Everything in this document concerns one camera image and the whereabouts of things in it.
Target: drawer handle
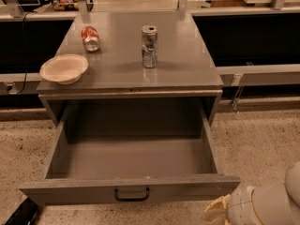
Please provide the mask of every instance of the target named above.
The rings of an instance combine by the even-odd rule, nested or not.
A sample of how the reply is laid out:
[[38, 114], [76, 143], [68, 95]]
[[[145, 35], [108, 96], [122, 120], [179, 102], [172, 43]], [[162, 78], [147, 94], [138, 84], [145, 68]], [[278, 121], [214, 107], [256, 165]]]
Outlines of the drawer handle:
[[120, 198], [118, 189], [116, 188], [114, 190], [114, 198], [118, 202], [142, 202], [142, 201], [146, 201], [149, 198], [149, 195], [150, 195], [149, 187], [146, 189], [146, 195], [142, 198]]

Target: drawer front panel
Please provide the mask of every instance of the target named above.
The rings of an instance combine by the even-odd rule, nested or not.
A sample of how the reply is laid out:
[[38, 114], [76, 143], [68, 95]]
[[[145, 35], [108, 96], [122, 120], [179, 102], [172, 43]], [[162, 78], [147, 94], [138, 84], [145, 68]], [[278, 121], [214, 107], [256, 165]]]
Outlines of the drawer front panel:
[[39, 205], [211, 200], [232, 193], [237, 177], [205, 174], [129, 180], [62, 180], [24, 183], [21, 191]]

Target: cabinet top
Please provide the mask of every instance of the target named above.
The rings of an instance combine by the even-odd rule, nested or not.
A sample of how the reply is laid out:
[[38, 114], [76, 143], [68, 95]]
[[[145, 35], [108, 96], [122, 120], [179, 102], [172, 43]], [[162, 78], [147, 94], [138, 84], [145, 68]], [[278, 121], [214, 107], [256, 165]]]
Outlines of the cabinet top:
[[[158, 29], [157, 67], [142, 60], [142, 27]], [[100, 50], [88, 52], [81, 31], [97, 29]], [[220, 89], [223, 85], [192, 16], [184, 11], [90, 12], [79, 14], [56, 55], [76, 53], [87, 58], [89, 69], [74, 84], [43, 80], [39, 93], [82, 93], [128, 89]]]

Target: black cable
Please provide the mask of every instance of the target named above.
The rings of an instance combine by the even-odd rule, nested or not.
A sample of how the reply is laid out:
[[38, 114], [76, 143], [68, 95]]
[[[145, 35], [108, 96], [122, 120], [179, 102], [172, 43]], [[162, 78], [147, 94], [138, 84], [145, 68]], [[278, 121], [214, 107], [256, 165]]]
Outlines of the black cable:
[[18, 92], [18, 94], [20, 94], [25, 89], [26, 80], [27, 80], [27, 73], [28, 73], [28, 63], [29, 63], [29, 61], [28, 61], [28, 42], [27, 42], [27, 37], [26, 37], [26, 34], [25, 34], [24, 24], [25, 24], [26, 17], [29, 13], [36, 13], [36, 12], [35, 11], [28, 11], [28, 12], [25, 13], [25, 15], [22, 19], [22, 38], [23, 38], [23, 41], [24, 41], [26, 67], [25, 67], [25, 76], [24, 76], [24, 80], [23, 80], [23, 83], [22, 83], [22, 89]]

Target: aluminum can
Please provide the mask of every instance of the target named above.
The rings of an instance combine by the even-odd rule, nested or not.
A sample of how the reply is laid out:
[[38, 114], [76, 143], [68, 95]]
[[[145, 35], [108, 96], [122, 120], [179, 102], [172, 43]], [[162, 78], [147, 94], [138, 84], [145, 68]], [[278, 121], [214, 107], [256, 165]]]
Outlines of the aluminum can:
[[142, 27], [142, 64], [146, 68], [158, 64], [158, 28], [154, 25]]
[[95, 52], [99, 49], [100, 38], [95, 27], [85, 26], [83, 28], [82, 41], [85, 49], [89, 52]]

